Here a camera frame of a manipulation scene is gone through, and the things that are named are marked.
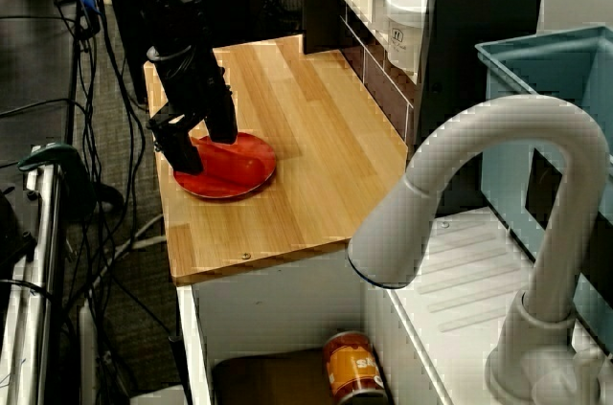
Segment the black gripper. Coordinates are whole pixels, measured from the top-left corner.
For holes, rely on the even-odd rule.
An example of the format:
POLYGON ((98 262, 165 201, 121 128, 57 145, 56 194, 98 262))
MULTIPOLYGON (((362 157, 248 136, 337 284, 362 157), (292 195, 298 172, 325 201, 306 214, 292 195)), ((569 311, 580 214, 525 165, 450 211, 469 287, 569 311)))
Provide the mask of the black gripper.
POLYGON ((238 137, 236 108, 224 69, 210 49, 195 43, 167 56, 151 47, 148 60, 167 98, 149 119, 154 148, 175 171, 199 174, 203 165, 189 136, 193 128, 204 123, 218 144, 231 145, 238 137))

